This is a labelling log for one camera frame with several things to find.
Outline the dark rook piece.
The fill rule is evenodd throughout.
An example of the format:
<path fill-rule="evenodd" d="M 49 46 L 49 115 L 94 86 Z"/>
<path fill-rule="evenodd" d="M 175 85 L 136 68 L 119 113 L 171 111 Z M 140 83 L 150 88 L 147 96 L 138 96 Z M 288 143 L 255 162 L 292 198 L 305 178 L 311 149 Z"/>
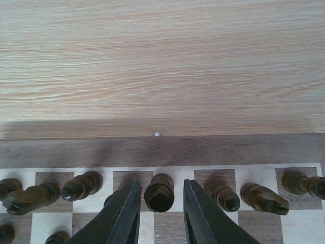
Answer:
<path fill-rule="evenodd" d="M 242 200 L 256 211 L 285 216 L 289 212 L 289 202 L 259 184 L 248 182 L 240 191 Z"/>

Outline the dark knight piece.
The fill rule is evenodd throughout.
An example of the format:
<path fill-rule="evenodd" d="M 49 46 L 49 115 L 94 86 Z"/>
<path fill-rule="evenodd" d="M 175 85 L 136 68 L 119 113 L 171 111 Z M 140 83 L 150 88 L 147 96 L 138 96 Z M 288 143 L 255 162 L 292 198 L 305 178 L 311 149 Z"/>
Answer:
<path fill-rule="evenodd" d="M 60 197 L 58 184 L 45 181 L 37 186 L 28 187 L 26 190 L 15 190 L 3 201 L 2 205 L 7 213 L 24 216 L 41 207 L 51 205 Z"/>

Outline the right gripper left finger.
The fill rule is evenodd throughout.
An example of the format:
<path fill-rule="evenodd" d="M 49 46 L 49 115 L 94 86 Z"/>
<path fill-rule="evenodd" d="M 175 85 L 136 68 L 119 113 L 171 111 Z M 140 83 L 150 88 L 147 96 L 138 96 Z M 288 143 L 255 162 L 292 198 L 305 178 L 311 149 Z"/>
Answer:
<path fill-rule="evenodd" d="M 135 180 L 124 205 L 111 202 L 67 243 L 138 243 L 141 213 L 141 187 Z"/>

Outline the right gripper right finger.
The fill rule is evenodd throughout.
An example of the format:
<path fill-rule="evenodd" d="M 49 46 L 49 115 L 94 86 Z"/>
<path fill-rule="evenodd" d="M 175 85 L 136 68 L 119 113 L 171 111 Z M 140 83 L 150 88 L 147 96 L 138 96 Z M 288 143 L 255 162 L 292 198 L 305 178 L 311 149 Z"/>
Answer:
<path fill-rule="evenodd" d="M 183 212 L 187 243 L 258 243 L 214 203 L 196 180 L 184 180 Z"/>

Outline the dark bishop piece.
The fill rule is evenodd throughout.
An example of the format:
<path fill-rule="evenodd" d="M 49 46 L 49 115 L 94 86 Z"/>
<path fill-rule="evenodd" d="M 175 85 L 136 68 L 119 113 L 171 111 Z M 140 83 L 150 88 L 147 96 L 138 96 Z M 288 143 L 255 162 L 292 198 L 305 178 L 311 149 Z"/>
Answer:
<path fill-rule="evenodd" d="M 66 201 L 82 200 L 97 193 L 103 185 L 103 177 L 97 171 L 87 171 L 67 181 L 61 189 L 61 198 Z"/>

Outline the dark queen piece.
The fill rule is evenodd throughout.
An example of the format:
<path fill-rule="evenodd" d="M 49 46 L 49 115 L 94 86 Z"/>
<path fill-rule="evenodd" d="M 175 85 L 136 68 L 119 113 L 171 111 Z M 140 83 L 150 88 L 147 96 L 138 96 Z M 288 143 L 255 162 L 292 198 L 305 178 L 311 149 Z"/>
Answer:
<path fill-rule="evenodd" d="M 116 191 L 106 198 L 103 207 L 107 207 L 111 202 L 118 202 L 119 204 L 124 205 L 126 199 L 132 191 L 134 183 L 135 180 L 126 179 L 120 184 Z"/>

